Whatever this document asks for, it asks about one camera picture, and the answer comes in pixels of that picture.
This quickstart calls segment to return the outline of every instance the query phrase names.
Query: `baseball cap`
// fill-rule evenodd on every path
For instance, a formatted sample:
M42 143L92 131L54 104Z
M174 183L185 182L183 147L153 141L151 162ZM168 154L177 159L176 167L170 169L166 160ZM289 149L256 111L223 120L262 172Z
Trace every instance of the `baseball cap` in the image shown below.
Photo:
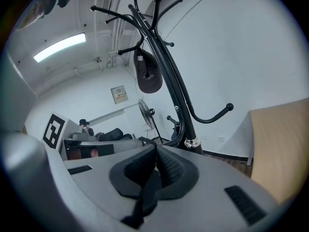
M157 92L162 87L163 79L154 56L138 48L134 51L133 60L140 90L147 94Z
M83 118L79 121L79 125L89 125L89 122Z

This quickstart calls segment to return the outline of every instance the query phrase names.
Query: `fan stand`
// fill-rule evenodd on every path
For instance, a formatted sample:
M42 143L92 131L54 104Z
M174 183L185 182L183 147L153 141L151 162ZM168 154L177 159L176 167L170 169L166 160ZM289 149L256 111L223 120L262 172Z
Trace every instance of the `fan stand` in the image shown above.
M154 124L154 128L155 128L155 130L156 130L156 132L158 133L158 136L159 136L159 138L160 138L160 140L161 140L161 143L163 143L163 140L162 140L162 138L161 138L161 135L160 135L160 133L159 133L159 131L158 131L158 128L157 128L157 126L156 126L156 124L155 124L155 120L154 120L154 114L155 114L155 111L154 111L154 109L149 109L149 114L151 115L150 117L151 117L151 120L153 121L153 124Z

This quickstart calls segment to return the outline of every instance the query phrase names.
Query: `ceiling light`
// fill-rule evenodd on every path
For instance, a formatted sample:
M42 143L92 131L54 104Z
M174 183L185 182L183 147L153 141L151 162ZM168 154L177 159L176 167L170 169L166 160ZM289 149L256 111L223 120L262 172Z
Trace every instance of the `ceiling light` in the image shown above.
M67 48L69 46L82 43L86 41L86 37L84 33L75 35L73 37L69 37L65 40L59 41L56 44L51 45L50 47L46 48L45 50L42 50L40 53L35 55L33 58L39 63L43 59L47 58L48 56L61 51L64 48Z

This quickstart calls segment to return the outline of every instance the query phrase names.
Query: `wooden board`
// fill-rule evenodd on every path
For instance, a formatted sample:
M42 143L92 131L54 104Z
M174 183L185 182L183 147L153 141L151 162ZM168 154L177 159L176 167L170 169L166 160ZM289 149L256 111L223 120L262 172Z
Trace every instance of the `wooden board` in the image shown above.
M309 169L309 99L250 111L252 180L282 203L297 194Z

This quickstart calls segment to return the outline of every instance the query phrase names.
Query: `black coat rack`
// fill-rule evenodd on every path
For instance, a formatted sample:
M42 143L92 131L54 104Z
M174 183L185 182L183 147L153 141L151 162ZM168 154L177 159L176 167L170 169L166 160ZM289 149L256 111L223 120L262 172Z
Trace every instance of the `black coat rack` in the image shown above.
M140 40L136 44L136 46L130 47L124 50L118 50L117 51L118 54L121 55L126 52L134 51L135 49L141 46L143 41L146 41L148 43L151 51L153 52L155 59L158 62L162 76L168 87L169 93L171 95L172 101L175 106L175 110L179 118L179 124L180 124L180 131L176 139L169 141L165 143L164 145L174 146L178 144L184 138L184 145L185 145L184 149L185 150L202 155L203 154L202 147L200 145L200 141L198 141L197 139L194 126L191 120L191 116L200 123L209 124L221 118L228 111L232 111L234 106L232 103L228 103L222 111L220 111L216 116L214 116L211 119L201 119L197 117L194 112L194 108L190 101L187 88L183 82L183 78L180 75L180 72L177 68L177 65L173 57L171 56L168 48L166 47L167 45L173 47L174 43L168 43L168 42L163 41L161 37L159 36L158 30L157 30L157 25L161 17L167 11L169 11L171 8L173 8L175 5L177 5L178 3L182 1L183 0L176 0L166 9L164 9L161 13L159 13L161 0L154 0L155 6L154 6L154 13L152 16L147 15L147 14L143 15L140 12L137 0L134 0L134 7L132 4L129 4L128 6L132 12L132 15L119 14L114 11L99 8L97 6L92 6L91 10L100 11L105 14L110 14L110 15L115 16L114 18L107 20L105 23L109 23L117 18L120 18L132 24L138 30L140 34ZM145 17L151 17L153 19L151 25L148 23Z

